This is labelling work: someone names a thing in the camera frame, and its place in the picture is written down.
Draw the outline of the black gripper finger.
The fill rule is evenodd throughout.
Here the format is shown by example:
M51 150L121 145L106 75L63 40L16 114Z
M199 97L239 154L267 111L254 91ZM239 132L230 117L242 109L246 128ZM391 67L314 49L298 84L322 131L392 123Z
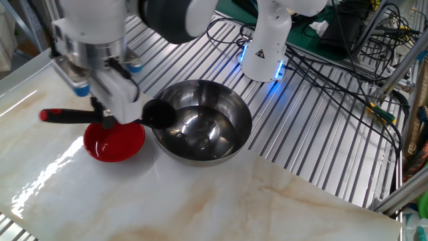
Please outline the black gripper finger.
M114 127L116 119L111 114L104 114L102 117L102 127L104 130L108 130Z
M104 107L103 105L98 101L98 99L94 96L90 98L91 105L94 108L94 112L98 117L104 116Z

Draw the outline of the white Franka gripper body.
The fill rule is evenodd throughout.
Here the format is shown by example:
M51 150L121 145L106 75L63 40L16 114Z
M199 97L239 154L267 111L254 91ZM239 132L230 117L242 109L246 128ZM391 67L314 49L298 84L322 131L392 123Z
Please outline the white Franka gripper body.
M125 20L74 21L62 18L52 23L60 55L53 66L78 96L94 96L120 124L142 116L144 98L127 64L138 62L125 39Z

